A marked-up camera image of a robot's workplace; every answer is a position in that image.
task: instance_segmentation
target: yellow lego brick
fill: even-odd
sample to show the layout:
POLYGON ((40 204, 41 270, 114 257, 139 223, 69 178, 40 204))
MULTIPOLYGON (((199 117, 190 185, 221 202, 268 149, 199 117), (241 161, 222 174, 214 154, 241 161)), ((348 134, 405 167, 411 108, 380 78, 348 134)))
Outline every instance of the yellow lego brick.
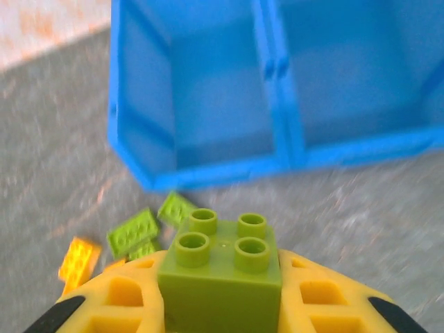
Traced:
POLYGON ((126 258, 123 258, 121 260, 118 260, 118 261, 113 262, 112 264, 106 266, 105 269, 103 270, 103 272, 108 272, 114 268, 123 266, 124 264, 126 264, 126 258))
POLYGON ((101 250, 101 246, 91 241, 74 237, 58 271, 59 278, 65 281, 63 295, 91 278, 101 250))

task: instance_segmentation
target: green lego plate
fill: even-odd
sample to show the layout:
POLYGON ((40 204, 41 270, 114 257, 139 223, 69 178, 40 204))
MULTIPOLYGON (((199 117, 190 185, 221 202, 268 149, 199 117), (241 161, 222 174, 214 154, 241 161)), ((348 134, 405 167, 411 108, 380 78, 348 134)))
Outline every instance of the green lego plate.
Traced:
POLYGON ((150 255, 151 253, 160 251, 162 247, 160 246, 159 242, 157 240, 150 240, 146 243, 143 243, 141 246, 139 246, 136 250, 132 251, 128 255, 128 260, 131 262, 136 259, 140 259, 142 257, 145 257, 146 255, 150 255))
POLYGON ((156 238, 159 225, 149 209, 141 211, 124 224, 107 233, 112 255, 119 259, 134 250, 141 242, 156 238))
POLYGON ((179 228, 197 207, 180 194, 171 192, 157 212, 157 217, 166 224, 179 228))

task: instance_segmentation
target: blue storage container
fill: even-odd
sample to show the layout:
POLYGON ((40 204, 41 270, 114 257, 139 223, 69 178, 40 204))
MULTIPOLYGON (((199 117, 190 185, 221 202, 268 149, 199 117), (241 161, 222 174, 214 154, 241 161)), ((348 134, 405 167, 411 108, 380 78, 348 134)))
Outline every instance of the blue storage container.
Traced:
POLYGON ((444 0, 114 0, 108 136, 145 189, 444 146, 444 0))

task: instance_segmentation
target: plastic toy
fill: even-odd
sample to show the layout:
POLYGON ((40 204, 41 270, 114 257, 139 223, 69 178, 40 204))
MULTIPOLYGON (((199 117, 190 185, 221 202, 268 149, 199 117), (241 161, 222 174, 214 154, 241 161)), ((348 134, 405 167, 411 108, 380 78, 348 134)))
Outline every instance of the plastic toy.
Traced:
POLYGON ((127 220, 107 233, 106 238, 115 259, 122 258, 141 243, 156 238, 159 225, 149 209, 127 220))
POLYGON ((120 260, 113 262, 112 264, 106 266, 105 269, 103 269, 103 271, 107 272, 107 271, 114 269, 116 267, 123 266, 124 264, 126 264, 126 262, 127 262, 126 258, 120 259, 120 260))
POLYGON ((62 295, 73 291, 91 278, 101 251, 101 246, 74 237, 58 271, 59 279, 65 282, 62 295))
POLYGON ((442 0, 114 0, 108 137, 147 190, 444 146, 442 0))
POLYGON ((181 195, 171 192, 157 212, 157 217, 165 223, 179 228, 197 207, 181 195))
POLYGON ((167 331, 269 333, 278 326, 278 250, 260 215, 244 214, 233 223, 218 221, 212 210, 195 210, 176 235, 157 283, 167 331), (195 314, 202 314, 199 321, 195 314))
POLYGON ((132 251, 128 255, 128 260, 133 261, 136 259, 140 259, 147 255, 153 254, 156 251, 160 251, 161 249, 162 247, 160 246, 159 242, 153 239, 151 241, 147 241, 146 243, 142 244, 137 250, 132 251))
POLYGON ((426 333, 388 296, 295 253, 276 252, 261 216, 243 215, 236 224, 210 214, 194 214, 168 251, 64 295, 25 333, 172 333, 170 327, 177 333, 426 333), (251 236, 264 230, 264 238, 251 236))

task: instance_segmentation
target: floor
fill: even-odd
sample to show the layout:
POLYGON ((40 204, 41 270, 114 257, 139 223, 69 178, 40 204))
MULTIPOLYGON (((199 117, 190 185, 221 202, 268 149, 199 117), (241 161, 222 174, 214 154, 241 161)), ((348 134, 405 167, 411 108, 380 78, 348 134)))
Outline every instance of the floor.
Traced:
POLYGON ((108 26, 111 0, 0 0, 0 70, 108 26))
MULTIPOLYGON (((22 332, 57 300, 73 236, 106 249, 110 228, 164 199, 142 193, 107 145, 108 33, 1 75, 0 332, 22 332)), ((444 331, 444 153, 185 195, 227 219, 265 214, 281 248, 444 331)), ((110 260, 107 249, 97 272, 110 260)))

